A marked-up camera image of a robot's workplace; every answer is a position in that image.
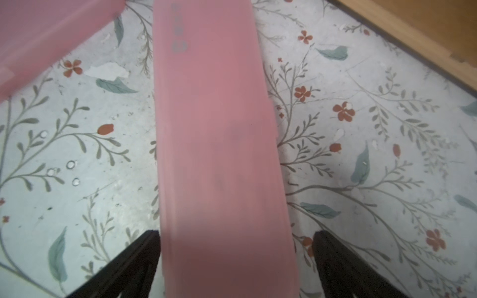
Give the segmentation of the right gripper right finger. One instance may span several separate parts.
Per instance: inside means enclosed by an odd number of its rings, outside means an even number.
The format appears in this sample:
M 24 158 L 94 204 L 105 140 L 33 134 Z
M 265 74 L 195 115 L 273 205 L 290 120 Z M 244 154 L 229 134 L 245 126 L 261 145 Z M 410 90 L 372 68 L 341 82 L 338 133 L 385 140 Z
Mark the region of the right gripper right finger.
M 316 232 L 312 249 L 326 298 L 406 297 L 330 232 Z

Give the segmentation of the pink pencil case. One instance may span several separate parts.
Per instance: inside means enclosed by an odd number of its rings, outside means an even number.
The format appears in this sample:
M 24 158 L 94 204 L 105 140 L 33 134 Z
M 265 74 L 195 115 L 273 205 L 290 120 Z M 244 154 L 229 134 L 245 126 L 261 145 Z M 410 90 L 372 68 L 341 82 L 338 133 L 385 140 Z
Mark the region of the pink pencil case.
M 155 1 L 153 35 L 166 297 L 298 297 L 252 3 Z
M 1 100 L 100 31 L 125 1 L 1 1 Z

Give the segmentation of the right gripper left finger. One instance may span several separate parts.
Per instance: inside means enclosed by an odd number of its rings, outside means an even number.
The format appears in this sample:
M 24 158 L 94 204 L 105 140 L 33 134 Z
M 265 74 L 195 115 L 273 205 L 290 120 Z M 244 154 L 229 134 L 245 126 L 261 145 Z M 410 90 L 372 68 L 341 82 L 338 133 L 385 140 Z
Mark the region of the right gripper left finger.
M 161 254 L 159 231 L 147 230 L 71 298 L 147 298 Z

